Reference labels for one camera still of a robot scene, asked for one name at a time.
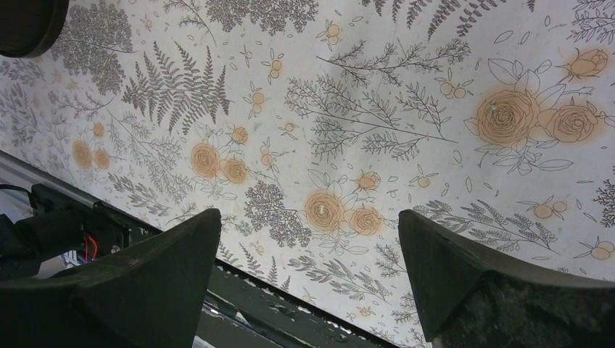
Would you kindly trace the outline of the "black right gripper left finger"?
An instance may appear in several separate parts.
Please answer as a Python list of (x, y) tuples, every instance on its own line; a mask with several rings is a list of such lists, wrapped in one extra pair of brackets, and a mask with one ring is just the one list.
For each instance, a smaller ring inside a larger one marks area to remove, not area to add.
[(205, 210), (44, 279), (1, 284), (3, 347), (190, 347), (221, 232)]

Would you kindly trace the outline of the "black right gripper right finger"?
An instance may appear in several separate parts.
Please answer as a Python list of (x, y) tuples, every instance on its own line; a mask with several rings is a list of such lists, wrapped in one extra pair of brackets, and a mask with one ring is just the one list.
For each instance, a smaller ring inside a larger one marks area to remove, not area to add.
[(425, 339), (434, 347), (612, 347), (614, 284), (542, 268), (413, 210), (398, 236)]

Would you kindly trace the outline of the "black bucket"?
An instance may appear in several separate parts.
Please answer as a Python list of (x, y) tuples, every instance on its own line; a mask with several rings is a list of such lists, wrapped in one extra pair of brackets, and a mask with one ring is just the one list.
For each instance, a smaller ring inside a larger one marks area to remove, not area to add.
[(68, 0), (1, 0), (1, 55), (39, 57), (58, 39)]

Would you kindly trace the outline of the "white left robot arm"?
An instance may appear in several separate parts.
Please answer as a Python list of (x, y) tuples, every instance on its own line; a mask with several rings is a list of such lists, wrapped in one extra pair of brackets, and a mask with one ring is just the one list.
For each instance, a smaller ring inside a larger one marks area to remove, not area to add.
[(38, 275), (43, 262), (80, 247), (84, 224), (67, 210), (12, 222), (1, 216), (1, 280)]

